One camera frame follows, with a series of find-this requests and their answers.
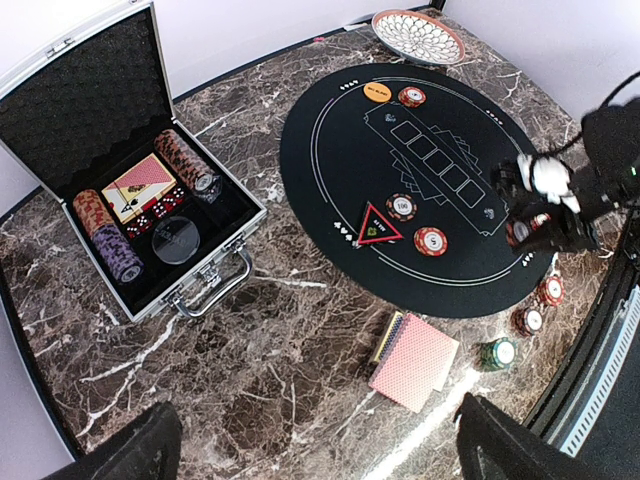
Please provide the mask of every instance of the white plate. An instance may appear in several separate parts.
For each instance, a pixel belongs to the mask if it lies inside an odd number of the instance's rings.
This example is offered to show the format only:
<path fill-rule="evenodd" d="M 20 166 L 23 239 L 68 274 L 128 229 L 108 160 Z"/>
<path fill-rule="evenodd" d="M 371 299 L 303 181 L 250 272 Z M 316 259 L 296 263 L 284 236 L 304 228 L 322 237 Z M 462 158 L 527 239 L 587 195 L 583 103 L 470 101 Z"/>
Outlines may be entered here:
<path fill-rule="evenodd" d="M 386 10 L 373 17 L 373 31 L 398 55 L 415 63 L 452 65 L 464 58 L 464 44 L 437 20 L 410 10 Z"/>

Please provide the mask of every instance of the round poker mat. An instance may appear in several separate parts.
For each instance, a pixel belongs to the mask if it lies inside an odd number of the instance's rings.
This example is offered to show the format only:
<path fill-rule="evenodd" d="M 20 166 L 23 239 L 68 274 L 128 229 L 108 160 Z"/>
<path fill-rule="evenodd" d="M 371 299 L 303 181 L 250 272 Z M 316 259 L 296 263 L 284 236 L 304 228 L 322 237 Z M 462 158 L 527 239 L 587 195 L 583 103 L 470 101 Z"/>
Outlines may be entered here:
<path fill-rule="evenodd" d="M 392 101 L 368 99 L 368 82 L 391 89 Z M 427 101 L 400 104 L 408 86 Z M 493 166 L 534 151 L 515 122 L 472 88 L 419 67 L 373 64 L 333 73 L 302 95 L 284 126 L 280 169 L 306 232 L 356 282 L 401 308 L 469 318 L 522 300 L 549 267 L 550 254 L 511 252 L 508 209 L 489 183 Z M 412 220 L 386 215 L 395 193 L 417 202 Z M 403 240 L 357 246 L 367 202 Z M 444 255 L 415 248 L 421 227 L 444 232 Z"/>

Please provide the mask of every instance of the case handle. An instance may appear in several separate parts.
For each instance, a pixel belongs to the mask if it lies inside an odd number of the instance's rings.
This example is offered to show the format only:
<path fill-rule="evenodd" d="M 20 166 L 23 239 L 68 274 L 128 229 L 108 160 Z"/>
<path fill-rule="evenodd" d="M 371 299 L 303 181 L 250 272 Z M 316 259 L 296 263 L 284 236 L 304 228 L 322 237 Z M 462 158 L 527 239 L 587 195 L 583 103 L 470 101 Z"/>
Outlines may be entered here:
<path fill-rule="evenodd" d="M 209 297 L 209 299 L 201 308 L 197 310 L 191 310 L 189 307 L 187 307 L 184 301 L 184 297 L 179 291 L 170 294 L 167 298 L 167 302 L 176 307 L 178 311 L 185 317 L 196 319 L 204 315 L 207 310 L 213 307 L 222 297 L 224 297 L 227 293 L 229 293 L 231 290 L 233 290 L 247 278 L 249 278 L 251 270 L 253 269 L 253 261 L 251 260 L 251 255 L 249 255 L 249 251 L 247 250 L 244 241 L 242 241 L 241 239 L 237 240 L 229 247 L 229 250 L 233 250 L 233 253 L 240 256 L 240 258 L 244 262 L 244 269 L 242 272 L 238 272 L 232 277 L 229 277 L 221 284 L 218 284 L 218 282 L 220 281 L 220 277 L 217 273 L 211 273 L 210 271 L 203 272 L 205 280 L 210 286 L 218 286 L 214 290 L 213 295 Z"/>

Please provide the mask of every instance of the playing card deck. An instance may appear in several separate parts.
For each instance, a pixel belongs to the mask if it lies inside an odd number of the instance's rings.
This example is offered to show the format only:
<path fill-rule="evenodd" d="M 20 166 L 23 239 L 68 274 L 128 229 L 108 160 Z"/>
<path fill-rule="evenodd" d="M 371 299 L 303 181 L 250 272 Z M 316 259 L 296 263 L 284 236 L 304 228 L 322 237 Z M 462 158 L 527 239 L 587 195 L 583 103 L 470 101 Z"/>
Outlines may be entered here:
<path fill-rule="evenodd" d="M 458 345 L 458 341 L 407 314 L 369 386 L 419 413 L 431 391 L 444 388 Z"/>

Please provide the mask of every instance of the marble surface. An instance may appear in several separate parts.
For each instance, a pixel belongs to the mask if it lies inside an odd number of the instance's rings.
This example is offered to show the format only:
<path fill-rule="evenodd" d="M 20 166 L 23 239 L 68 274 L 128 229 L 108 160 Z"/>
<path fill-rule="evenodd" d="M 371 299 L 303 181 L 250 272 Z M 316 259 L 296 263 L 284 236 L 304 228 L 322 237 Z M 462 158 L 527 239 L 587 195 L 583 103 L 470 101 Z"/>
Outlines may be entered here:
<path fill-rule="evenodd" d="M 446 73 L 493 99 L 538 148 L 576 125 L 521 71 L 447 18 L 467 48 Z M 200 140 L 266 205 L 248 242 L 250 281 L 200 322 L 171 311 L 127 322 L 61 209 L 41 193 L 0 226 L 0 265 L 31 348 L 71 431 L 92 450 L 154 402 L 184 425 L 180 478 L 460 477 L 453 413 L 466 391 L 522 421 L 579 329 L 606 268 L 595 253 L 555 263 L 567 299 L 543 332 L 518 339 L 508 371 L 473 369 L 474 344 L 510 331 L 513 309 L 468 320 L 424 317 L 460 341 L 446 387 L 413 414 L 367 386 L 368 358 L 394 306 L 357 286 L 313 245 L 287 204 L 278 145 L 287 112 L 341 68 L 402 61 L 369 26 L 289 51 L 177 105 Z M 568 156 L 585 161 L 580 149 Z M 621 218 L 599 223 L 616 241 Z M 523 305 L 531 305 L 531 298 Z"/>

